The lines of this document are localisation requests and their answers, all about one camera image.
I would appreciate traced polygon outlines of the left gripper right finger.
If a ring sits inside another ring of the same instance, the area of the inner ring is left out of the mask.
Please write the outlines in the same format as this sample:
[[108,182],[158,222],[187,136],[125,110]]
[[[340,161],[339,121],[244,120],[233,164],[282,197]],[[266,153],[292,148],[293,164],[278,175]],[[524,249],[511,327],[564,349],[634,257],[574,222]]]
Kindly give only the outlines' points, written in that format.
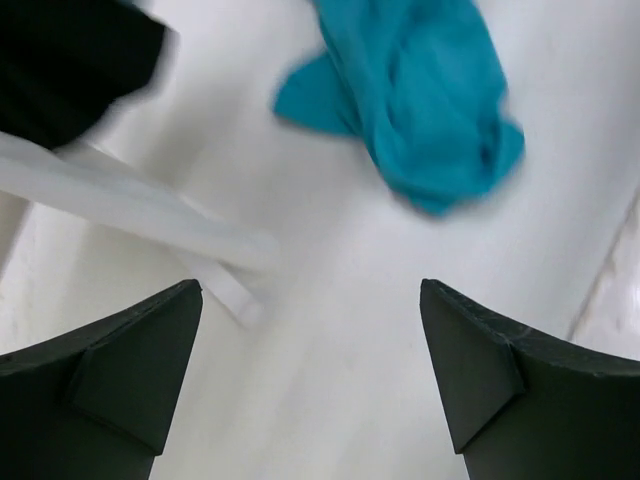
[[639,364],[421,284],[453,449],[472,479],[636,479]]

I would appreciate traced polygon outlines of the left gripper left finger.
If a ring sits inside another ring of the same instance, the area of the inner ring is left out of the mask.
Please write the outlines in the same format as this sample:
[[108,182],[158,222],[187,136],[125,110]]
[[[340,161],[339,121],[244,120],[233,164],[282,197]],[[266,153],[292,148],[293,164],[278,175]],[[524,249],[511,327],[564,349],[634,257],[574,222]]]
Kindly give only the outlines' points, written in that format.
[[203,307],[181,281],[1,357],[4,479],[147,479],[162,455]]

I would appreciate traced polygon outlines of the teal t shirt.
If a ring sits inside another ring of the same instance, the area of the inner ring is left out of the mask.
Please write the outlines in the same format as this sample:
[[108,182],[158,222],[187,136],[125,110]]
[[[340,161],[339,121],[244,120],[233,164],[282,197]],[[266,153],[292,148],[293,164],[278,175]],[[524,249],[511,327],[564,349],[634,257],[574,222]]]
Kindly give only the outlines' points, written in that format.
[[524,151],[472,1],[318,1],[326,49],[276,95],[281,119],[361,139],[390,189],[432,215],[488,194]]

